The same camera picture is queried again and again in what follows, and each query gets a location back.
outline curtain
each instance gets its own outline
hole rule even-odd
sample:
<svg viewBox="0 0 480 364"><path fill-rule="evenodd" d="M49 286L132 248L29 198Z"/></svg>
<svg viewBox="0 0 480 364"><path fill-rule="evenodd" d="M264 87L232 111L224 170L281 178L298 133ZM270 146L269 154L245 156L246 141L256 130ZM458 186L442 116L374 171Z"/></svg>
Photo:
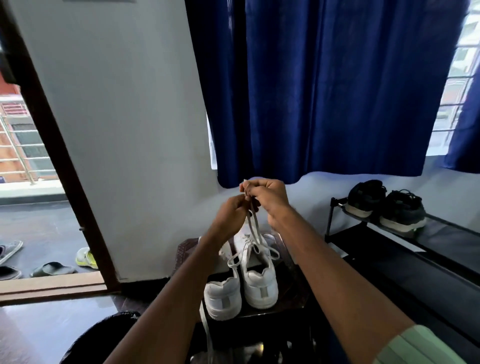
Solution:
<svg viewBox="0 0 480 364"><path fill-rule="evenodd" d="M473 76L443 167L480 173L480 68Z"/></svg>
<svg viewBox="0 0 480 364"><path fill-rule="evenodd" d="M418 176L467 0L186 0L218 181Z"/></svg>

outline green sleeve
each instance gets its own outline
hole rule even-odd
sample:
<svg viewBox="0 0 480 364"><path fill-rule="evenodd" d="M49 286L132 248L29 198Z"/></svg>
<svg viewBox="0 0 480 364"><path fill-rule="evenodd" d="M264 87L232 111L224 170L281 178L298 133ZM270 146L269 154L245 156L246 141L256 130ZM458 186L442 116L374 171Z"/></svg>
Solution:
<svg viewBox="0 0 480 364"><path fill-rule="evenodd" d="M415 325L393 338L373 364L465 364L425 326Z"/></svg>

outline wooden threshold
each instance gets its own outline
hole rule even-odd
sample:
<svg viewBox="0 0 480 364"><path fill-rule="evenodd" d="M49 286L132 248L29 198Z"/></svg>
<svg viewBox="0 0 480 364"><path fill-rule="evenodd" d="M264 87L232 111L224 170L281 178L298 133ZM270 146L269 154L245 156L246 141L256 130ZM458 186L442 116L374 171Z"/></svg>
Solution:
<svg viewBox="0 0 480 364"><path fill-rule="evenodd" d="M0 306L106 293L100 272L15 279L0 282Z"/></svg>

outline wooden door frame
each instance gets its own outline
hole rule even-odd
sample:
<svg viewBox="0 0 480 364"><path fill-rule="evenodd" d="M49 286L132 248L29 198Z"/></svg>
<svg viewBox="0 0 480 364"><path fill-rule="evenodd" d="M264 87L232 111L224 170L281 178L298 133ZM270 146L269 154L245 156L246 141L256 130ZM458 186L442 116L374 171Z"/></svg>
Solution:
<svg viewBox="0 0 480 364"><path fill-rule="evenodd" d="M0 41L4 54L2 58L6 61L1 68L7 67L7 70L10 68L8 71L11 70L10 77L4 77L5 81L13 78L14 83L20 86L25 104L57 171L105 285L109 291L119 291L120 283L100 228L70 159L25 42L4 1L0 1Z"/></svg>

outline white wall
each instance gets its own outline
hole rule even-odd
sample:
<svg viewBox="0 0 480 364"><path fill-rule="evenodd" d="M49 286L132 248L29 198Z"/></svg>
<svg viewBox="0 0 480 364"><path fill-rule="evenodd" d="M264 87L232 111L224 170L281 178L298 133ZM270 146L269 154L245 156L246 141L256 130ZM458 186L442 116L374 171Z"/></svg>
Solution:
<svg viewBox="0 0 480 364"><path fill-rule="evenodd" d="M11 5L118 276L168 276L177 245L202 234L236 193L221 189L210 169L184 2ZM366 179L311 173L288 193L324 232L330 197ZM382 179L420 194L427 211L480 231L479 176L428 161L421 177ZM337 214L334 231L349 224Z"/></svg>

